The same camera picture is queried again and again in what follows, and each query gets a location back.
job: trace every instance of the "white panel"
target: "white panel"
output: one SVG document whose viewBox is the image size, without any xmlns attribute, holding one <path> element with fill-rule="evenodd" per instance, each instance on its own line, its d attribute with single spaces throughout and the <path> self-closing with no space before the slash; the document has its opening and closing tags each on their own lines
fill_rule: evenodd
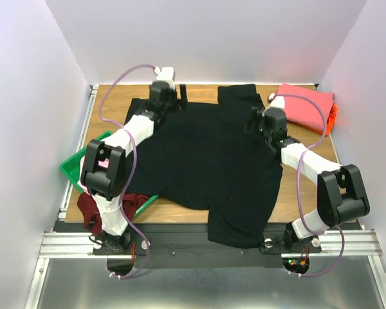
<svg viewBox="0 0 386 309">
<path fill-rule="evenodd" d="M 24 308 L 87 89 L 46 3 L 0 1 L 0 308 Z"/>
<path fill-rule="evenodd" d="M 47 0 L 91 84 L 141 62 L 185 82 L 319 82 L 365 2 Z"/>
<path fill-rule="evenodd" d="M 340 106 L 333 142 L 341 163 L 362 171 L 371 213 L 386 262 L 386 1 L 369 1 L 320 90 L 335 92 Z"/>
</svg>

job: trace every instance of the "red towel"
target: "red towel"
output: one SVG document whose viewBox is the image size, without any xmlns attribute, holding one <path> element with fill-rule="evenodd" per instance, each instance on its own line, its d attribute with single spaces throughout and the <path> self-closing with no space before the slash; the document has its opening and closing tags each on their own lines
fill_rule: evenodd
<svg viewBox="0 0 386 309">
<path fill-rule="evenodd" d="M 129 220 L 133 220 L 134 214 L 136 211 L 149 200 L 149 196 L 136 194 L 136 193 L 126 193 L 123 196 L 123 210 Z M 102 232 L 102 219 L 98 213 L 96 202 L 94 199 L 83 192 L 80 194 L 77 200 L 77 206 L 83 214 L 84 218 L 84 227 L 88 228 L 90 221 L 94 221 L 95 224 L 91 228 L 90 232 L 93 234 L 100 235 Z"/>
<path fill-rule="evenodd" d="M 292 95 L 302 95 L 310 98 L 314 103 L 316 103 L 322 110 L 327 122 L 326 135 L 330 134 L 333 125 L 335 124 L 337 115 L 337 106 L 335 105 L 333 93 L 317 92 L 311 89 L 283 84 L 279 87 L 277 94 L 286 93 Z M 284 111 L 286 112 L 286 118 L 288 120 L 301 124 L 316 133 L 322 134 L 322 117 L 320 117 L 314 106 L 301 98 L 286 97 L 284 98 L 284 101 Z"/>
</svg>

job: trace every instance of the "wooden board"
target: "wooden board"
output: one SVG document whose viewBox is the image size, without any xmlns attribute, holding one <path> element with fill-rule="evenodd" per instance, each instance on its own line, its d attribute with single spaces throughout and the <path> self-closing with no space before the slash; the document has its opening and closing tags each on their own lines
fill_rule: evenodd
<svg viewBox="0 0 386 309">
<path fill-rule="evenodd" d="M 103 122 L 98 116 L 100 101 L 109 85 L 100 86 L 97 92 L 95 106 L 93 108 L 89 128 L 86 135 L 85 145 L 91 140 L 101 135 L 105 131 L 116 131 L 117 127 L 113 124 Z M 313 86 L 306 85 L 306 88 L 314 89 Z M 276 92 L 278 86 L 262 85 L 257 86 L 257 92 L 261 95 L 263 102 L 267 103 L 267 97 L 270 93 Z M 189 85 L 187 86 L 188 99 L 191 102 L 206 102 L 217 104 L 217 86 L 209 85 Z M 113 119 L 117 122 L 123 122 L 132 98 L 147 98 L 149 96 L 148 85 L 120 85 L 117 86 L 103 107 L 103 116 Z M 315 143 L 320 135 L 311 132 L 296 124 L 288 124 L 289 134 L 300 140 L 305 145 Z M 315 152 L 328 160 L 336 161 L 336 155 L 333 150 L 330 138 L 326 138 Z M 79 193 L 73 189 L 69 201 L 69 207 L 66 214 L 66 222 L 83 222 L 83 216 L 77 207 Z M 316 208 L 316 186 L 303 176 L 302 179 L 302 201 L 304 211 L 309 212 Z M 155 223 L 195 223 L 207 222 L 208 211 L 196 211 L 175 204 L 169 200 L 159 199 L 140 214 L 135 222 L 155 222 Z M 283 177 L 280 184 L 279 197 L 273 214 L 269 222 L 289 222 L 297 219 L 299 213 L 297 210 L 296 195 L 296 171 L 290 167 L 283 167 Z"/>
</svg>

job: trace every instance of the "cable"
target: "cable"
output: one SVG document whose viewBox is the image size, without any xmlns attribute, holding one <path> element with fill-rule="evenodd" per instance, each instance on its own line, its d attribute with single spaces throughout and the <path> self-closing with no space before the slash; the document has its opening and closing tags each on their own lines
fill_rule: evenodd
<svg viewBox="0 0 386 309">
<path fill-rule="evenodd" d="M 125 71 L 123 74 L 121 74 L 116 80 L 114 83 L 112 83 L 112 85 L 110 85 L 109 89 L 107 89 L 106 93 L 104 94 L 103 98 L 102 98 L 102 101 L 100 102 L 100 106 L 98 107 L 98 116 L 100 117 L 101 120 L 105 121 L 105 122 L 110 122 L 111 124 L 115 124 L 116 126 L 119 126 L 119 127 L 123 127 L 122 124 L 120 124 L 119 122 L 116 122 L 114 120 L 111 120 L 111 119 L 106 119 L 102 116 L 102 108 L 103 108 L 103 105 L 104 105 L 104 102 L 106 101 L 107 97 L 110 95 L 110 92 L 113 90 L 113 88 L 122 80 L 124 79 L 126 76 L 128 76 L 128 74 L 130 74 L 131 72 L 133 71 L 136 71 L 137 69 L 142 69 L 142 68 L 150 68 L 154 71 L 155 69 L 155 66 L 152 66 L 151 64 L 139 64 L 137 66 L 133 66 L 132 68 L 129 68 L 127 71 Z"/>
<path fill-rule="evenodd" d="M 103 243 L 102 243 L 102 241 L 96 239 L 97 236 L 98 236 L 98 235 L 96 235 L 96 234 L 91 234 L 91 235 L 89 235 L 89 240 L 90 240 L 92 243 L 95 243 L 96 245 L 102 246 Z"/>
<path fill-rule="evenodd" d="M 310 252 L 309 252 L 309 246 L 306 245 L 306 249 L 308 250 L 308 253 L 306 254 L 306 257 L 305 257 L 304 260 L 303 260 L 303 262 L 305 262 L 305 263 L 306 263 L 306 261 L 308 260 L 309 254 L 310 254 Z"/>
<path fill-rule="evenodd" d="M 120 194 L 120 212 L 122 213 L 124 219 L 127 221 L 127 223 L 132 227 L 133 230 L 135 230 L 137 232 L 137 234 L 140 235 L 140 237 L 143 238 L 143 240 L 146 242 L 146 245 L 147 245 L 147 251 L 146 251 L 146 257 L 144 258 L 144 260 L 142 261 L 142 264 L 139 266 L 139 268 L 137 268 L 134 272 L 130 272 L 128 273 L 127 275 L 124 275 L 124 276 L 120 276 L 120 275 L 116 275 L 114 272 L 111 272 L 110 270 L 109 273 L 110 273 L 110 276 L 111 277 L 115 277 L 119 280 L 122 280 L 122 279 L 128 279 L 130 277 L 133 277 L 135 274 L 137 274 L 139 271 L 141 271 L 144 267 L 144 265 L 146 264 L 147 260 L 149 259 L 149 256 L 150 256 L 150 242 L 147 240 L 147 237 L 143 234 L 143 232 L 141 230 L 139 230 L 130 220 L 129 218 L 126 216 L 126 214 L 124 213 L 124 210 L 123 210 L 123 207 L 122 207 L 122 203 L 123 203 L 123 198 L 122 196 L 124 195 L 125 191 L 127 190 L 127 187 L 129 186 L 130 184 L 130 181 L 131 179 L 133 178 L 133 174 L 134 174 L 134 170 L 136 169 L 136 164 L 137 164 L 137 148 L 136 148 L 136 142 L 134 141 L 134 138 L 132 136 L 132 134 L 130 134 L 130 132 L 128 132 L 128 130 L 125 130 L 126 133 L 129 135 L 129 138 L 130 138 L 130 141 L 131 141 L 131 145 L 133 147 L 133 166 L 132 166 L 132 169 L 131 169 L 131 173 L 130 173 L 130 176 L 129 178 L 127 179 L 127 182 L 126 182 L 126 185 L 124 186 L 123 188 L 123 191 L 122 193 Z"/>
<path fill-rule="evenodd" d="M 134 266 L 134 262 L 136 261 L 136 245 L 131 243 L 131 266 Z"/>
<path fill-rule="evenodd" d="M 297 259 L 297 261 L 299 262 L 301 259 L 302 260 L 305 260 L 308 258 L 308 255 L 309 255 L 309 247 L 306 245 L 306 256 L 305 258 L 303 258 L 304 256 L 304 248 L 302 249 L 302 254 L 300 255 L 300 257 Z"/>
<path fill-rule="evenodd" d="M 124 78 L 126 77 L 128 74 L 130 74 L 131 72 L 137 70 L 137 69 L 140 69 L 140 68 L 151 68 L 152 70 L 155 69 L 154 66 L 152 66 L 151 64 L 139 64 L 137 66 L 133 66 L 132 68 L 128 69 L 127 71 L 125 71 L 123 74 L 121 74 L 116 80 L 115 82 L 109 87 L 109 89 L 106 91 L 106 93 L 104 94 L 103 98 L 102 98 L 102 101 L 100 102 L 100 107 L 98 109 L 98 115 L 100 117 L 101 120 L 105 121 L 105 122 L 110 122 L 112 124 L 115 124 L 117 126 L 119 126 L 120 128 L 124 128 L 124 126 L 114 120 L 110 120 L 110 119 L 106 119 L 102 116 L 102 108 L 103 108 L 103 105 L 104 105 L 104 102 L 106 101 L 107 97 L 110 95 L 111 91 L 113 90 L 113 88 Z M 147 251 L 146 251 L 146 257 L 144 258 L 144 260 L 142 261 L 142 264 L 139 266 L 139 268 L 137 268 L 134 272 L 130 272 L 128 273 L 127 275 L 124 275 L 124 276 L 121 276 L 121 275 L 116 275 L 114 272 L 111 272 L 110 270 L 107 270 L 109 273 L 110 273 L 110 276 L 111 277 L 115 277 L 119 280 L 121 279 L 127 279 L 127 278 L 130 278 L 130 277 L 133 277 L 135 274 L 137 274 L 139 271 L 141 271 L 144 267 L 144 265 L 146 264 L 147 260 L 149 259 L 149 256 L 150 256 L 150 243 L 149 241 L 147 240 L 147 237 L 143 234 L 143 232 L 141 230 L 139 230 L 136 226 L 134 226 L 134 224 L 131 222 L 131 220 L 129 220 L 129 218 L 126 216 L 126 214 L 124 213 L 124 210 L 123 210 L 123 207 L 122 207 L 122 204 L 123 204 L 123 195 L 125 194 L 132 178 L 133 178 L 133 175 L 134 175 L 134 171 L 136 170 L 136 164 L 137 164 L 137 148 L 136 148 L 136 142 L 134 141 L 134 138 L 132 136 L 132 134 L 130 134 L 130 132 L 128 132 L 128 130 L 124 130 L 128 135 L 129 135 L 129 138 L 130 138 L 130 142 L 132 144 L 132 147 L 133 147 L 133 166 L 132 166 L 132 169 L 131 169 L 131 172 L 130 172 L 130 175 L 129 175 L 129 178 L 127 179 L 126 181 L 126 184 L 123 188 L 123 191 L 122 193 L 120 193 L 120 206 L 119 206 L 119 209 L 120 209 L 120 212 L 122 213 L 124 219 L 126 220 L 126 222 L 133 228 L 133 230 L 135 230 L 137 232 L 137 234 L 140 235 L 140 237 L 142 237 L 142 239 L 146 242 L 146 245 L 147 245 Z"/>
<path fill-rule="evenodd" d="M 304 156 L 305 154 L 312 148 L 316 147 L 318 144 L 320 144 L 321 142 L 323 142 L 325 136 L 326 136 L 326 131 L 327 131 L 327 121 L 325 119 L 325 116 L 323 115 L 323 112 L 322 110 L 320 109 L 320 107 L 314 103 L 312 100 L 310 100 L 309 98 L 306 98 L 302 95 L 292 95 L 290 93 L 283 93 L 283 94 L 276 94 L 274 95 L 273 98 L 275 97 L 283 97 L 283 98 L 286 98 L 286 97 L 289 97 L 289 98 L 300 98 L 302 100 L 305 100 L 307 102 L 309 102 L 320 114 L 320 117 L 322 118 L 322 121 L 323 121 L 323 133 L 322 133 L 322 136 L 320 137 L 320 140 L 316 143 L 314 143 L 313 145 L 310 145 L 309 147 L 307 147 L 307 149 L 302 153 L 302 155 L 300 156 L 300 159 L 299 159 L 299 162 L 297 164 L 297 181 L 296 181 L 296 188 L 297 188 L 297 205 L 299 207 L 299 215 L 300 215 L 300 220 L 302 221 L 302 224 L 304 226 L 304 228 L 311 234 L 313 235 L 317 235 L 317 234 L 321 234 L 321 233 L 317 233 L 313 230 L 311 230 L 309 227 L 308 227 L 308 224 L 306 223 L 305 219 L 304 219 L 304 213 L 303 213 L 303 208 L 302 208 L 302 192 L 301 192 L 301 188 L 300 188 L 300 175 L 302 174 L 302 164 L 303 164 L 303 159 L 304 159 Z M 340 249 L 340 253 L 338 255 L 338 257 L 336 258 L 336 261 L 331 265 L 329 266 L 328 268 L 324 269 L 324 270 L 321 270 L 319 272 L 315 272 L 314 274 L 299 274 L 300 277 L 315 277 L 315 276 L 320 276 L 322 274 L 325 274 L 327 272 L 329 272 L 330 270 L 334 269 L 334 267 L 336 267 L 336 265 L 340 262 L 340 260 L 342 259 L 342 256 L 343 256 L 343 252 L 345 250 L 345 236 L 343 234 L 343 231 L 342 229 L 339 227 L 339 226 L 336 226 L 336 228 L 339 230 L 340 232 L 340 236 L 342 237 L 342 248 Z"/>
</svg>

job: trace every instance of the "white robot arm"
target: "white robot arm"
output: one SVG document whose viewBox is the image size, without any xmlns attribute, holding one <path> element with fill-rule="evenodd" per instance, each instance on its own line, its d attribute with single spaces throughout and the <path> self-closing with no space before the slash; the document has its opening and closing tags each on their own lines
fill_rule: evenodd
<svg viewBox="0 0 386 309">
<path fill-rule="evenodd" d="M 128 242 L 123 237 L 127 222 L 121 210 L 121 193 L 126 183 L 125 158 L 133 150 L 129 133 L 137 146 L 160 128 L 166 113 L 187 106 L 185 85 L 180 85 L 181 98 L 177 98 L 174 69 L 155 72 L 157 79 L 150 85 L 149 99 L 123 128 L 101 141 L 90 141 L 84 157 L 80 181 L 96 201 L 104 239 L 112 247 L 126 247 Z M 100 165 L 105 160 L 109 160 L 107 167 Z"/>
<path fill-rule="evenodd" d="M 306 147 L 288 136 L 284 98 L 274 97 L 266 109 L 252 109 L 246 130 L 262 135 L 276 157 L 284 165 L 297 169 Z M 301 173 L 317 185 L 317 209 L 304 215 L 310 231 L 321 233 L 341 223 L 365 216 L 370 211 L 365 187 L 355 165 L 341 166 L 307 151 Z M 284 240 L 291 248 L 313 235 L 299 218 L 286 226 Z"/>
</svg>

